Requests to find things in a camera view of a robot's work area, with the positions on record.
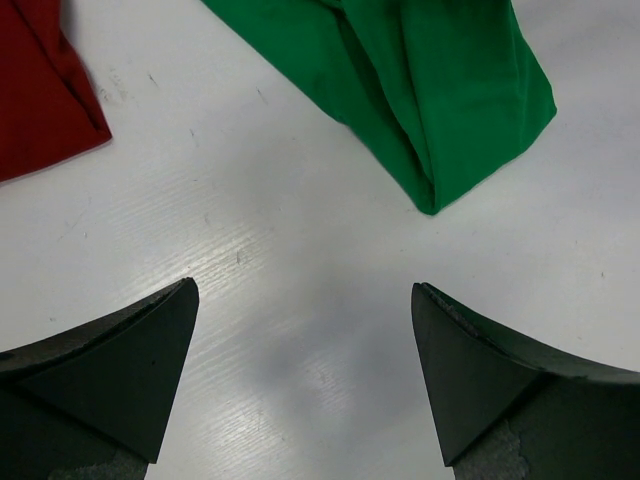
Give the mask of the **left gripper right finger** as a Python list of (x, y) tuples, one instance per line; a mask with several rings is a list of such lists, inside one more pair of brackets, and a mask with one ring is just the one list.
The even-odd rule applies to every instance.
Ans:
[(638, 372), (555, 349), (428, 283), (414, 285), (411, 311), (456, 478), (638, 478)]

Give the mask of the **green t shirt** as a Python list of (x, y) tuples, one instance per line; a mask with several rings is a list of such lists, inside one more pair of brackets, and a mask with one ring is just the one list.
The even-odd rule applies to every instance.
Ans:
[(212, 1), (433, 215), (526, 151), (556, 114), (508, 1)]

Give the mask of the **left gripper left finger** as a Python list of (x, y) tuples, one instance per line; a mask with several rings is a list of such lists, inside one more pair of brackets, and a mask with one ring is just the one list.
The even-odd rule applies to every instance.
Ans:
[(181, 279), (1, 354), (4, 479), (142, 479), (158, 460), (199, 292)]

